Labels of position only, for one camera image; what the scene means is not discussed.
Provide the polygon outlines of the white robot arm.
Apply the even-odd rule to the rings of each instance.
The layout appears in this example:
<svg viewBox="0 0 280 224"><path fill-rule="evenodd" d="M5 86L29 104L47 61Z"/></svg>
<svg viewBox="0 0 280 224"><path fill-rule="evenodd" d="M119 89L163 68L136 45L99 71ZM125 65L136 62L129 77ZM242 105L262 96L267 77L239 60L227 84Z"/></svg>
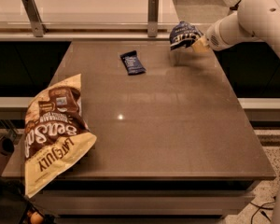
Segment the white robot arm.
<svg viewBox="0 0 280 224"><path fill-rule="evenodd" d="M236 12L216 21L192 45L220 51L243 42L265 42L280 59L280 0L242 0Z"/></svg>

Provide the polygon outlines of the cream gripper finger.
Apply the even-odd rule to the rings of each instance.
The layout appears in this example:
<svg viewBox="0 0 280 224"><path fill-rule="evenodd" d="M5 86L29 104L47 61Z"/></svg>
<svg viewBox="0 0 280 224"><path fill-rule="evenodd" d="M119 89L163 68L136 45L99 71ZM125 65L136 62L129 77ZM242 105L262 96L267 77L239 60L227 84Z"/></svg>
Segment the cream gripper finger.
<svg viewBox="0 0 280 224"><path fill-rule="evenodd" d="M198 53L209 50L209 45L204 35L192 44L192 49Z"/></svg>

